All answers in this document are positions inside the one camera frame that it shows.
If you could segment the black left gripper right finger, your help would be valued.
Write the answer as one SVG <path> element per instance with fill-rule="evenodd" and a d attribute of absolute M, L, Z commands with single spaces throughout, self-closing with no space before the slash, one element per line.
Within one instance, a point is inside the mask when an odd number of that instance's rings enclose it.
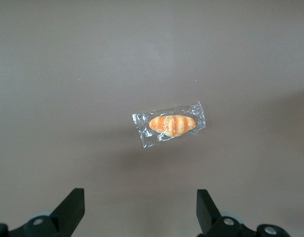
<path fill-rule="evenodd" d="M 201 237 L 255 237 L 235 215 L 221 214 L 206 189 L 197 190 L 196 215 L 201 227 Z"/>

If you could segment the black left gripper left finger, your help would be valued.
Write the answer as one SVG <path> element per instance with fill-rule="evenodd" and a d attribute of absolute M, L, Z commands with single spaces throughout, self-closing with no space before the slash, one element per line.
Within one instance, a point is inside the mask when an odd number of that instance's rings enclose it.
<path fill-rule="evenodd" d="M 84 189 L 75 188 L 48 216 L 32 218 L 9 237 L 70 237 L 85 214 Z"/>

